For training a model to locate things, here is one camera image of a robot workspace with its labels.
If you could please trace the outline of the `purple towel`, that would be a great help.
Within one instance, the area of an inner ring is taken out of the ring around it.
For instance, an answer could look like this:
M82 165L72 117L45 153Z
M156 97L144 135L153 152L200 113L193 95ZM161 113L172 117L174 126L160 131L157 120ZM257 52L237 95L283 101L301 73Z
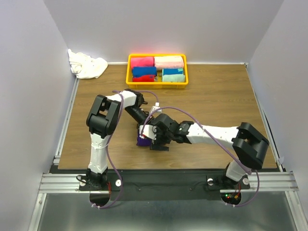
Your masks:
M149 138L141 138L140 131L137 130L137 143L136 145L139 147L149 147L152 143L152 140Z

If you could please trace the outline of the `white towel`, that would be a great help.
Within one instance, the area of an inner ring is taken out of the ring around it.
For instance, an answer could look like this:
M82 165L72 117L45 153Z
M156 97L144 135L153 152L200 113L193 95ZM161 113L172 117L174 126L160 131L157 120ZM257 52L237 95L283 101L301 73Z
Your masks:
M99 78L108 67L103 58L92 58L81 52L74 53L68 49L70 70L78 79Z

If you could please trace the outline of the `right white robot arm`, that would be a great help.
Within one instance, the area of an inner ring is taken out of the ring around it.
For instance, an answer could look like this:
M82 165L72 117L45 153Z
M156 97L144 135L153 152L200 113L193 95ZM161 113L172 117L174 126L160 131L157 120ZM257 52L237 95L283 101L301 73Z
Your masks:
M223 150L233 149L233 161L221 176L222 184L227 188L236 185L251 170L261 170L269 148L268 139L250 123L241 123L238 127L214 127L199 125L193 121L177 121L166 114L151 118L140 134L151 139L151 147L157 150L171 141L176 143L216 144Z

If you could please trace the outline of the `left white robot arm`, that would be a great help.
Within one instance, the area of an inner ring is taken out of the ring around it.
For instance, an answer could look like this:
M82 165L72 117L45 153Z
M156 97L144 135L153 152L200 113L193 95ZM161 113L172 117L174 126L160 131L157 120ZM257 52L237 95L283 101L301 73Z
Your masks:
M130 89L112 96L97 95L87 116L86 125L91 138L90 162L85 182L97 190L107 185L107 148L123 110L141 124L148 113L141 109L147 104L142 93Z

